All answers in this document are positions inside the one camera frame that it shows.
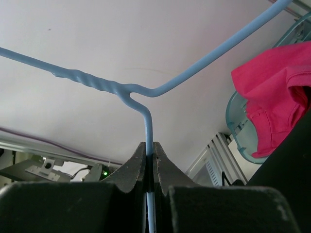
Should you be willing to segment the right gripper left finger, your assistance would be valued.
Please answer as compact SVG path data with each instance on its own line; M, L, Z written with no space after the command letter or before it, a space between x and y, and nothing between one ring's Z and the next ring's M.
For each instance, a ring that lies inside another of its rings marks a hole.
M3 233L143 233L145 143L98 182L19 182L0 192Z

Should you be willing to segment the blue hanger with black trousers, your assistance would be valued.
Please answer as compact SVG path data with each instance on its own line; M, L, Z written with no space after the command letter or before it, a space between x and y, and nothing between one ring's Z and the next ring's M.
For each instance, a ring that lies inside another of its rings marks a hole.
M246 39L248 36L250 36L252 33L254 33L256 30L261 28L264 24L266 24L268 21L273 19L276 15L278 15L282 10L284 10L288 5L290 4L289 0L278 0L275 3L273 3L267 10L265 10L263 13L261 13L258 17L256 17L254 20L252 20L250 23L248 23L246 26L244 26L241 30L236 32L233 36L228 38L225 42L223 42L221 45L219 45L217 48L212 50L210 53L208 53L206 56L204 56L202 59L194 63L192 66L190 66L188 69L168 81L167 83L154 88L150 89L138 84L121 84L115 81L110 81L106 79L102 79L96 76L93 76L88 73L84 73L80 70L75 69L66 69L63 67L59 67L56 65L52 65L40 60L37 60L35 58L25 56L20 53L16 53L11 50L7 50L4 48L0 49L0 54L2 57L24 63L26 65L36 67L41 70L45 70L50 72L52 75L58 78L67 78L71 81L81 83L85 86L95 88L100 91L108 92L111 94L117 95L124 104L126 104L128 107L140 112L143 115L144 118L144 125L145 125L145 139L146 139L146 157L147 157L147 165L149 168L152 167L153 161L152 161L152 155L153 155L153 123L152 123L152 117L149 109L142 105L141 103L133 100L130 95L131 93L137 93L146 97L158 97L161 96L184 81L188 80L198 72L200 72L202 69L206 68L208 65L210 65L212 62L220 58L222 55L224 55L226 52L231 50L233 47L238 45L240 42L242 42L244 39Z

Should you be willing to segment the black trousers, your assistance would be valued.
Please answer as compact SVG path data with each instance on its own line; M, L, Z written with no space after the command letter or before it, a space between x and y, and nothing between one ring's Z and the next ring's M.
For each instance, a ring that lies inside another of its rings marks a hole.
M303 233L311 231L311 111L255 172L248 186L267 186L287 200Z

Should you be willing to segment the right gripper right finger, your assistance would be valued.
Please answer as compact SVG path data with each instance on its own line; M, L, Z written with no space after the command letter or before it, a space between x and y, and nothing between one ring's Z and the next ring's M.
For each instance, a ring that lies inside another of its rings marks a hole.
M158 233L298 233L280 192L260 186L196 184L155 142L153 176Z

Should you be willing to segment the pink trousers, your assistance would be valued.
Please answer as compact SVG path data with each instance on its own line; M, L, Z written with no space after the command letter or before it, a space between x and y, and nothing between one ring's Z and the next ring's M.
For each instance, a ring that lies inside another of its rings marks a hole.
M311 43L269 49L231 72L247 100L246 116L258 136L259 159L272 154L311 107Z

